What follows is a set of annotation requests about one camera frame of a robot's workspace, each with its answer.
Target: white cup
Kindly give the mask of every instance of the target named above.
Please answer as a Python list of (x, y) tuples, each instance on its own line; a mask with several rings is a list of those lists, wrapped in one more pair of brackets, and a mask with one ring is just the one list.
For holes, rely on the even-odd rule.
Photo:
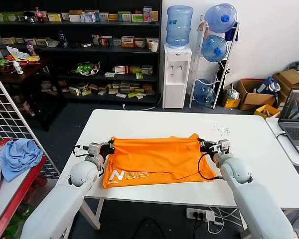
[(151, 41), (150, 42), (150, 50), (152, 52), (157, 52), (157, 48), (158, 48), (158, 42), (157, 41)]

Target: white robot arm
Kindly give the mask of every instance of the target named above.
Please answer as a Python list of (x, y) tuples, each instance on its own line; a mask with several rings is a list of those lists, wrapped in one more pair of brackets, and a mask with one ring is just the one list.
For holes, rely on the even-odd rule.
[[(80, 209), (84, 196), (102, 175), (105, 157), (114, 153), (113, 142), (88, 147), (90, 156), (73, 166), (67, 182), (54, 187), (26, 220), (22, 239), (60, 239)], [(230, 142), (201, 142), (222, 178), (233, 191), (238, 209), (255, 239), (293, 239), (293, 229), (264, 186), (253, 179), (245, 161), (230, 153)]]

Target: desk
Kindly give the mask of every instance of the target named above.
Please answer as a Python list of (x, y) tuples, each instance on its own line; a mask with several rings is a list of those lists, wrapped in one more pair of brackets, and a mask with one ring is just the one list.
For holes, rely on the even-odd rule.
[(44, 156), (37, 166), (26, 170), (9, 183), (5, 179), (1, 180), (0, 238), (45, 161), (46, 158)]
[[(283, 131), (278, 125), (278, 118), (267, 118), (266, 122), (274, 135), (277, 135), (279, 132)], [(278, 142), (280, 143), (281, 147), (283, 148), (293, 165), (299, 166), (299, 154), (295, 150), (289, 139), (284, 136), (279, 136)]]
[[(299, 209), (299, 175), (260, 116), (168, 112), (94, 110), (77, 144), (107, 142), (118, 138), (189, 137), (197, 133), (206, 140), (231, 141), (232, 153), (248, 161), (258, 182), (270, 192), (279, 207)], [(70, 155), (58, 183), (67, 180), (74, 164), (84, 158)], [(188, 206), (236, 207), (233, 194), (223, 180), (114, 187), (104, 189), (101, 177), (87, 198), (99, 198), (96, 215), (83, 202), (80, 212), (95, 229), (104, 199)]]
[[(25, 67), (23, 69), (24, 73), (22, 75), (18, 75), (17, 73), (11, 75), (0, 73), (0, 81), (3, 83), (3, 85), (9, 93), (11, 91), (14, 91), (15, 88), (13, 86), (20, 87), (20, 93), (25, 97), (26, 101), (33, 110), (35, 114), (34, 117), (36, 117), (39, 120), (42, 128), (45, 131), (48, 131), (51, 120), (61, 111), (61, 109), (66, 105), (66, 103), (59, 83), (54, 78), (53, 67), (51, 66), (51, 58), (42, 57), (40, 59), (40, 62), (41, 64), (30, 65)], [(51, 75), (50, 80), (52, 85), (56, 87), (58, 93), (58, 101), (56, 101), (56, 98), (53, 97), (53, 102), (49, 104), (48, 107), (42, 107), (39, 101), (35, 100), (35, 97), (37, 97), (38, 93), (34, 93), (33, 89), (36, 89), (36, 85), (34, 85), (33, 81), (31, 81), (35, 74), (38, 71), (42, 70), (45, 66), (49, 66)]]

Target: orange t-shirt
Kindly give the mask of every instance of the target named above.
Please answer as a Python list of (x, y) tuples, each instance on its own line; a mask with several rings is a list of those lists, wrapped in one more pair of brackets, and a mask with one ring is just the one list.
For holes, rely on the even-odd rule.
[[(109, 155), (103, 187), (205, 181), (197, 170), (202, 153), (198, 135), (189, 138), (150, 138), (114, 140), (114, 154)], [(200, 163), (206, 178), (216, 176), (206, 156)]]

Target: laptop screen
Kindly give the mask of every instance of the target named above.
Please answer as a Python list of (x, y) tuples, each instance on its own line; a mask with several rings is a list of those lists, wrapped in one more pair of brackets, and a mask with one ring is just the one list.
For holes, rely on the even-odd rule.
[(279, 121), (299, 122), (299, 89), (290, 91)]

